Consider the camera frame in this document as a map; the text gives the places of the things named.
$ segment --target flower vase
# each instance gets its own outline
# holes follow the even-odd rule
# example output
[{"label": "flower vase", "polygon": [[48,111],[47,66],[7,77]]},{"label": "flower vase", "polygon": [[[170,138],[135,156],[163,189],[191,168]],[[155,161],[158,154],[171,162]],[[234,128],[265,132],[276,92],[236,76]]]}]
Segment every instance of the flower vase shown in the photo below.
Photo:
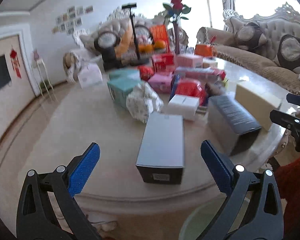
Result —
[{"label": "flower vase", "polygon": [[179,27],[176,21],[173,21],[173,30],[175,38],[175,54],[180,54],[180,43],[179,43]]}]

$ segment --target metal screw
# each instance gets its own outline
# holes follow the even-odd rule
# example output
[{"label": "metal screw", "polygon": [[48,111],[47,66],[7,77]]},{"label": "metal screw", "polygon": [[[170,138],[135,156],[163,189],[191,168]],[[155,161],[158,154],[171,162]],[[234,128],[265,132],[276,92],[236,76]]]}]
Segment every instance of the metal screw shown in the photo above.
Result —
[{"label": "metal screw", "polygon": [[31,176],[33,176],[33,175],[34,175],[34,170],[28,171],[28,176],[29,176],[29,177],[31,177]]},{"label": "metal screw", "polygon": [[64,172],[66,170],[65,166],[59,166],[57,172]]},{"label": "metal screw", "polygon": [[237,166],[235,167],[235,169],[236,169],[237,171],[240,171],[240,172],[243,172],[243,171],[244,171],[244,167],[243,167],[242,165],[237,165]]},{"label": "metal screw", "polygon": [[266,174],[268,175],[268,176],[272,176],[272,171],[271,170],[266,170]]}]

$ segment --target gray box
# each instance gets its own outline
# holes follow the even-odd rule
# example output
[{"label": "gray box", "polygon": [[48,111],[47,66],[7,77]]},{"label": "gray box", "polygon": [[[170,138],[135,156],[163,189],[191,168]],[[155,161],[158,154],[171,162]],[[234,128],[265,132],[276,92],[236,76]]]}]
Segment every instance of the gray box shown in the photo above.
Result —
[{"label": "gray box", "polygon": [[208,113],[208,125],[226,155],[248,150],[261,130],[258,121],[228,96],[210,97]]},{"label": "gray box", "polygon": [[181,183],[185,167],[181,115],[149,115],[136,166],[144,182]]}]

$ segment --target teal box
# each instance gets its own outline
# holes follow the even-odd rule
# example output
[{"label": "teal box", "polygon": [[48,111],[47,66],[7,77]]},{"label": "teal box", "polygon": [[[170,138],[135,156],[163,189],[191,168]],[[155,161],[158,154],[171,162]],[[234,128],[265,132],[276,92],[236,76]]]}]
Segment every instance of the teal box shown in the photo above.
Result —
[{"label": "teal box", "polygon": [[133,88],[141,82],[141,80],[125,77],[108,81],[107,84],[112,100],[120,106],[127,108],[127,96],[132,92]]},{"label": "teal box", "polygon": [[135,80],[141,80],[140,78],[140,71],[136,68],[121,68],[121,69],[117,69],[117,70],[113,70],[109,73],[109,79],[113,80],[116,78],[122,78],[122,77],[126,77],[126,78],[131,78],[131,79],[135,79]]}]

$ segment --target potted plant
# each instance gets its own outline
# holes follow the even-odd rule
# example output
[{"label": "potted plant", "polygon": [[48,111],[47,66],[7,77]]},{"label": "potted plant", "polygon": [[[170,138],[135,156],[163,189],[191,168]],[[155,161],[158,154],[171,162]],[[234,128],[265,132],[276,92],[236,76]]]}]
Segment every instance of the potted plant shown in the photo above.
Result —
[{"label": "potted plant", "polygon": [[182,4],[182,0],[171,0],[172,6],[168,3],[163,3],[163,7],[168,11],[165,18],[169,19],[173,24],[174,37],[176,42],[175,53],[180,54],[180,44],[179,44],[179,28],[178,20],[189,20],[187,17],[184,17],[184,14],[188,14],[191,11],[191,7]]}]

